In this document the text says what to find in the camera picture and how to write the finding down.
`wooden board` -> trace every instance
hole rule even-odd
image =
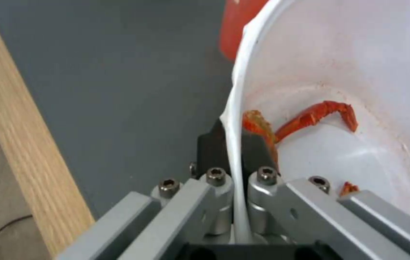
[[[54,257],[94,219],[1,37],[0,143]]]

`red cup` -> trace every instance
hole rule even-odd
[[[226,58],[235,61],[243,27],[258,14],[267,1],[226,0],[219,35],[219,49]]]

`gray metal bar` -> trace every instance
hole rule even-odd
[[[132,191],[56,259],[115,259],[159,211],[159,202]]]
[[[174,259],[186,242],[202,241],[217,212],[212,187],[189,179],[119,259]]]
[[[297,243],[327,243],[344,259],[410,259],[405,251],[305,179],[265,186],[248,180],[248,199],[266,209]]]
[[[370,191],[360,191],[338,202],[410,254],[410,216]]]

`gray table surface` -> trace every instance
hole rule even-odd
[[[224,0],[0,0],[0,34],[97,219],[185,181],[231,89]]]

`cap screw head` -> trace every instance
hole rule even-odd
[[[171,199],[179,191],[179,182],[175,179],[166,179],[158,185],[158,191],[162,198]]]
[[[223,168],[210,168],[206,172],[206,181],[208,184],[219,187],[226,183],[226,171]]]
[[[311,176],[308,181],[318,187],[324,193],[329,194],[330,183],[329,181],[321,176]]]
[[[277,182],[277,171],[268,166],[262,166],[258,169],[256,180],[263,185],[274,185]]]

